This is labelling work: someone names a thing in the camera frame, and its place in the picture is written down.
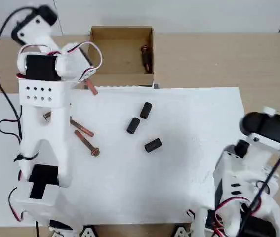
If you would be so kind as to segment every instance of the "wooden table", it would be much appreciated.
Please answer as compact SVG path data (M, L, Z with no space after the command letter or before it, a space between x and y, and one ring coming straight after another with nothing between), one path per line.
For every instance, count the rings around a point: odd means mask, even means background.
M238 86L245 111L263 106L280 112L280 34L155 34L155 83L161 88ZM56 37L60 45L86 36ZM16 56L11 39L0 43L0 77L17 92ZM280 205L280 190L276 197ZM168 237L174 225L97 227L100 237ZM47 228L40 229L47 236ZM34 228L0 228L0 237L35 236Z

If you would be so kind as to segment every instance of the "white foam board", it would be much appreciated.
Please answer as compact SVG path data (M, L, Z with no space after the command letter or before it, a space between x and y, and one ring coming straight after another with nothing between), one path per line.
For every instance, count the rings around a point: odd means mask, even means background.
M18 95L9 96L18 106ZM95 158L71 137L74 177L63 191L86 224L189 222L187 208L213 207L215 163L226 145L242 137L238 88L100 88L97 96L86 90L74 90L72 96L73 119L95 132L89 140L100 147ZM130 135L125 130L139 117L144 102L153 104L150 116ZM13 113L0 94L0 120L10 118ZM16 124L3 128L17 131ZM147 153L144 144L155 138L163 146ZM0 133L0 226L33 225L29 216L16 222L7 204L9 191L17 185L17 153L16 139ZM37 162L53 159L51 148L43 144Z

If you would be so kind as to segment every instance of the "cardboard box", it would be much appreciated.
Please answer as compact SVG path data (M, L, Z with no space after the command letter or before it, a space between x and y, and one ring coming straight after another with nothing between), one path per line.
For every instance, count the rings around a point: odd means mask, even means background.
M103 54L103 64L91 76L96 86L152 86L153 73L147 73L142 64L141 47L153 49L152 27L92 27L90 41ZM89 47L93 64L99 63L98 52ZM152 72L154 60L152 53Z

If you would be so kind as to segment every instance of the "black rubber tube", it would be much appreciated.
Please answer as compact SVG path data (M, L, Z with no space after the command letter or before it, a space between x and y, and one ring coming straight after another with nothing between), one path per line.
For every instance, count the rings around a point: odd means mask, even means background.
M159 138L157 138L157 139L153 140L152 142L145 144L144 148L147 152L151 152L162 145L163 144L162 144L161 140Z
M140 113L140 117L143 118L143 119L147 119L148 116L149 116L149 113L151 111L151 108L152 108L152 104L149 103L149 102L145 102L145 104L143 106L143 109Z
M140 123L140 119L133 118L126 131L130 134L134 134L135 130L137 129L137 127L139 125L139 123Z

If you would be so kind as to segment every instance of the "white wall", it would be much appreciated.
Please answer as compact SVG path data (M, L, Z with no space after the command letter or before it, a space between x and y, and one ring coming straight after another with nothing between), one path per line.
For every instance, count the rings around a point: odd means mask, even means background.
M42 4L48 4L52 9L55 10L53 0L34 0L34 1L27 1L27 0L0 0L0 28L4 22L4 20L8 17L8 15L13 12L15 9L23 6L39 6ZM8 23L4 35L10 35L11 30L16 25L17 20L22 20L25 18L30 11L23 11L16 14ZM62 35L61 28L58 22L54 26L54 34L55 35Z
M34 0L30 4L53 0ZM280 0L55 0L64 34L97 25L150 25L156 32L277 32ZM0 0L0 25L26 0ZM60 35L57 23L55 34Z

